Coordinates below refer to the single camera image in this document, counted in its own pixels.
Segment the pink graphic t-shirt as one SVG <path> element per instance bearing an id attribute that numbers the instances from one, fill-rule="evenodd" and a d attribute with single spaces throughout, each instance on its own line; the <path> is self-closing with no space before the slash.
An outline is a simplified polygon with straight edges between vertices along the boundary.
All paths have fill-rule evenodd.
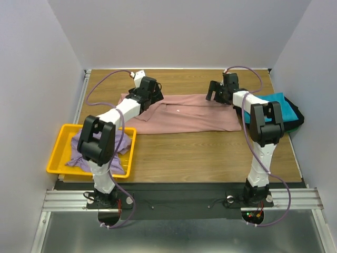
<path id="1" fill-rule="evenodd" d="M 141 115 L 128 120 L 125 126 L 136 128 L 138 134 L 241 131 L 231 105 L 205 97 L 205 94 L 166 95 Z"/>

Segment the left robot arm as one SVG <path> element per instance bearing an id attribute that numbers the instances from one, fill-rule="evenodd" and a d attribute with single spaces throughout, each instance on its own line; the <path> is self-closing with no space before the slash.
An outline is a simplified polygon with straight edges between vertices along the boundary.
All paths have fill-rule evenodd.
<path id="1" fill-rule="evenodd" d="M 77 144 L 77 151 L 88 162 L 94 180 L 93 196 L 87 199 L 101 206 L 117 204 L 116 184 L 110 169 L 116 155 L 116 131 L 124 129 L 128 120 L 163 99 L 161 85 L 156 79 L 145 75 L 133 79 L 135 87 L 129 90 L 120 104 L 100 116 L 86 117 Z"/>

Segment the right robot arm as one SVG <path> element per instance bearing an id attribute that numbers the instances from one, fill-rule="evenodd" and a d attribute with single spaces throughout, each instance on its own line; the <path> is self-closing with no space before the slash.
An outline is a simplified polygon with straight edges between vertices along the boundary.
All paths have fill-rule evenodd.
<path id="1" fill-rule="evenodd" d="M 249 135 L 253 145 L 251 169 L 243 190 L 246 204 L 259 203 L 269 195 L 270 165 L 273 152 L 284 136 L 281 105 L 269 102 L 239 88 L 235 73 L 223 73 L 223 81 L 211 81 L 206 99 L 222 104 L 231 104 L 250 115 Z"/>

